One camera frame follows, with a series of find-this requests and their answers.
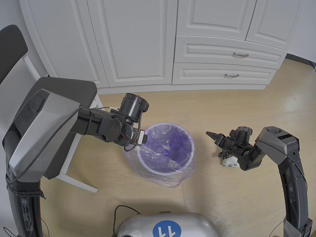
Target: chair backrest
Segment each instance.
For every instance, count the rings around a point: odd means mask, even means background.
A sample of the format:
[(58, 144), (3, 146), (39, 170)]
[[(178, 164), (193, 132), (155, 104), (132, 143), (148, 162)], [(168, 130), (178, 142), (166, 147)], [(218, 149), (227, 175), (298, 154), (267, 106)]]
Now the chair backrest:
[(23, 35), (16, 25), (0, 30), (0, 84), (27, 52)]

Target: metal handle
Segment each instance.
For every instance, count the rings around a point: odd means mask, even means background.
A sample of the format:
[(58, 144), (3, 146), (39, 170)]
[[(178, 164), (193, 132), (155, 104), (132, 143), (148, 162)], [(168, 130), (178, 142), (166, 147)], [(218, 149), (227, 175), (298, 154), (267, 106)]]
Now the metal handle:
[(236, 53), (236, 52), (234, 52), (233, 55), (240, 56), (240, 57), (248, 57), (249, 56), (249, 54), (240, 54), (240, 53)]
[(230, 76), (228, 74), (225, 74), (226, 77), (239, 77), (239, 74), (235, 75), (235, 76)]

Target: chair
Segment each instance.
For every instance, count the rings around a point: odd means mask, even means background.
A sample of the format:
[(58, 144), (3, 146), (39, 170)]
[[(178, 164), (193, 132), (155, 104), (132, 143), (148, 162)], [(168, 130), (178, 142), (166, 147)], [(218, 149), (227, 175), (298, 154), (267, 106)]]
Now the chair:
[[(79, 102), (81, 105), (89, 106), (90, 108), (102, 107), (100, 98), (97, 94), (97, 87), (94, 82), (57, 77), (40, 77), (27, 56), (27, 52), (28, 48), (23, 35), (16, 25), (10, 25), (0, 30), (0, 84), (20, 59), (24, 61), (30, 73), (36, 80), (36, 83), (25, 97), (18, 112), (22, 109), (27, 100), (40, 89), (46, 89), (70, 98)], [(68, 133), (44, 176), (47, 179), (56, 177), (77, 187), (97, 193), (98, 190), (96, 188), (81, 183), (66, 175), (80, 137), (80, 134)]]

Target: cylindrical black motor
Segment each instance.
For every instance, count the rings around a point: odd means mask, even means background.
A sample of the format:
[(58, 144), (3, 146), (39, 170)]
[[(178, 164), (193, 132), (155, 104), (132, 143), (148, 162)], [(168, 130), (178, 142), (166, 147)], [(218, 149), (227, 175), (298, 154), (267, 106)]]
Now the cylindrical black motor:
[(139, 122), (139, 114), (141, 111), (146, 112), (148, 110), (149, 104), (140, 96), (134, 95), (132, 93), (126, 93), (122, 100), (120, 112), (126, 113), (127, 117), (133, 122)]
[(236, 129), (236, 142), (239, 144), (248, 144), (252, 129), (246, 126), (240, 126)]

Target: transparent plastic liner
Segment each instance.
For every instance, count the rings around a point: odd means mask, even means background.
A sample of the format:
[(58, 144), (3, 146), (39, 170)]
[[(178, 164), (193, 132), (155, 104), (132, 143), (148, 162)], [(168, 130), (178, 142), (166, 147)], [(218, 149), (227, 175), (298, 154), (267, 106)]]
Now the transparent plastic liner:
[(124, 152), (138, 174), (164, 187), (178, 187), (196, 168), (195, 145), (188, 131), (173, 123), (159, 123), (145, 130), (146, 144)]

